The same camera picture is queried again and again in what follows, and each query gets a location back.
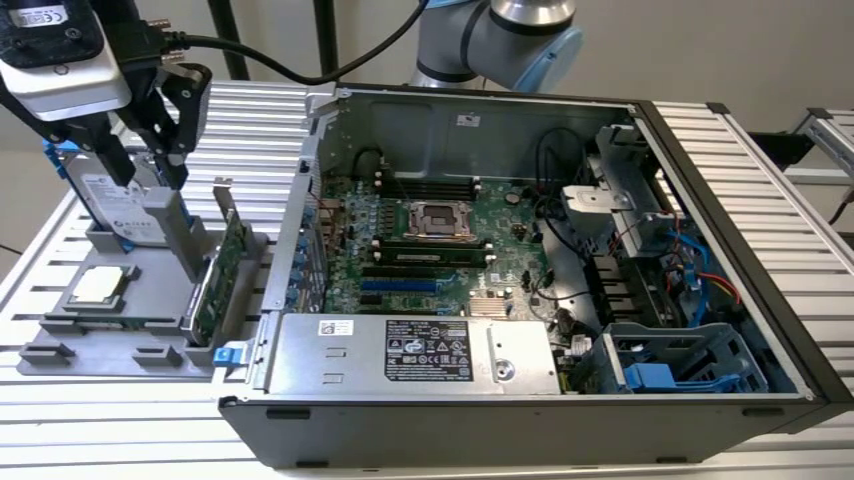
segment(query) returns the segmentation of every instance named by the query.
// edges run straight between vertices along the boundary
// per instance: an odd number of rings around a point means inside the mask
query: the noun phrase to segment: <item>cpu socket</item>
[[[471,207],[463,202],[412,202],[410,227],[404,236],[419,240],[468,242]]]

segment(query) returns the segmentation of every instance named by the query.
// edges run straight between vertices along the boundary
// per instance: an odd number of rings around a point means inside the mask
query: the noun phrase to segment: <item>screw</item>
[[[68,40],[77,41],[83,38],[83,32],[76,28],[69,28],[65,30],[65,37]]]

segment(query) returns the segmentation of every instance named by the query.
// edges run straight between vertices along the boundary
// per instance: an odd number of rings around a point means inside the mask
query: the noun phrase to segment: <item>gray plastic stand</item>
[[[192,225],[190,231],[196,236],[203,232],[200,219],[194,218]],[[19,372],[24,375],[210,377],[216,348],[236,337],[247,313],[254,313],[246,309],[267,236],[254,234],[252,241],[247,242],[248,253],[240,262],[226,319],[211,344],[196,347],[187,343],[180,332],[194,283],[170,249],[147,247],[125,253],[112,234],[88,232],[87,235],[89,233],[95,234],[101,251],[89,252],[56,308],[40,322],[36,339],[21,349]],[[219,233],[211,234],[203,242],[208,253],[214,253],[219,236]],[[115,308],[68,309],[83,273],[89,267],[103,265],[139,270],[139,277],[128,282],[121,295],[123,307],[119,311]],[[108,328],[111,319],[143,321],[144,326],[140,330]]]

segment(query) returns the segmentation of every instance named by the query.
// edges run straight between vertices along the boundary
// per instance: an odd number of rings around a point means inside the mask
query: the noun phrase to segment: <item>mounting hole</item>
[[[512,379],[516,374],[516,367],[507,360],[498,360],[495,362],[495,373],[498,380],[506,382]]]

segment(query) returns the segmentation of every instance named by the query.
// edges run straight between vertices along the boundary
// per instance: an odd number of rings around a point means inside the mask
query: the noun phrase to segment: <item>sticker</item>
[[[65,23],[68,21],[68,11],[64,5],[45,5],[44,7],[9,10],[9,17],[12,17],[12,23],[19,28],[47,27]]]
[[[320,320],[318,335],[322,337],[352,335],[352,320]]]
[[[80,180],[92,197],[89,203],[100,211],[109,228],[133,243],[163,243],[164,236],[155,217],[143,209],[145,189],[132,181],[119,187],[109,175],[84,174]]]
[[[468,322],[387,320],[386,378],[392,382],[471,382]]]
[[[472,127],[478,128],[480,126],[480,116],[479,115],[458,115],[456,116],[456,126],[458,127]]]

